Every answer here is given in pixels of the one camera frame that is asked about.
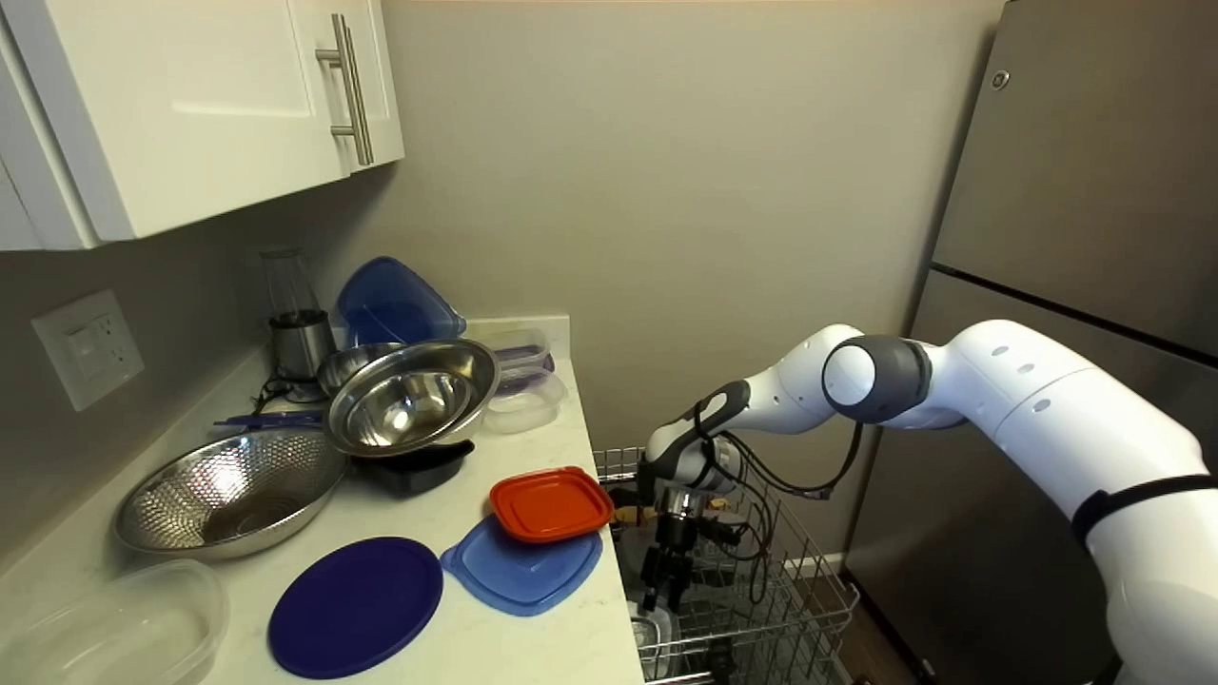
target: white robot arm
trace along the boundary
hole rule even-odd
[[[926,430],[975,422],[1071,522],[1108,591],[1121,681],[1218,681],[1218,479],[1197,441],[1060,341],[984,320],[947,347],[822,327],[648,441],[648,471],[721,489],[721,430],[797,433],[830,413]]]

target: cabinet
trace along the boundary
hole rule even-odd
[[[0,0],[0,248],[154,237],[402,154],[376,0]]]

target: dishwasher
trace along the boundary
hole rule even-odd
[[[639,449],[598,449],[600,487],[616,501],[613,549],[631,601],[655,535],[648,506],[620,506],[635,489],[635,464]],[[757,518],[768,518],[773,539],[750,558],[731,545],[697,539],[679,607],[631,611],[648,685],[849,685],[838,647],[858,591],[791,522],[783,496],[753,483],[753,496],[721,496],[705,513],[742,529],[759,529]]]

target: cabinet handle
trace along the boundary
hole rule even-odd
[[[315,60],[324,68],[339,68],[341,71],[341,95],[344,95],[344,125],[331,125],[336,139],[348,138],[352,139],[352,158],[358,162],[372,162],[372,134],[369,134],[369,109],[364,109],[364,86],[358,83],[358,60],[352,60],[352,43],[348,43],[348,25],[344,16],[331,16],[336,22],[336,50],[315,50]]]

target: stainless steel refrigerator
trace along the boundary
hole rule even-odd
[[[1165,405],[1214,469],[1218,0],[1009,2],[910,336],[998,315]],[[971,426],[877,433],[843,565],[926,681],[1116,667],[1082,539]]]

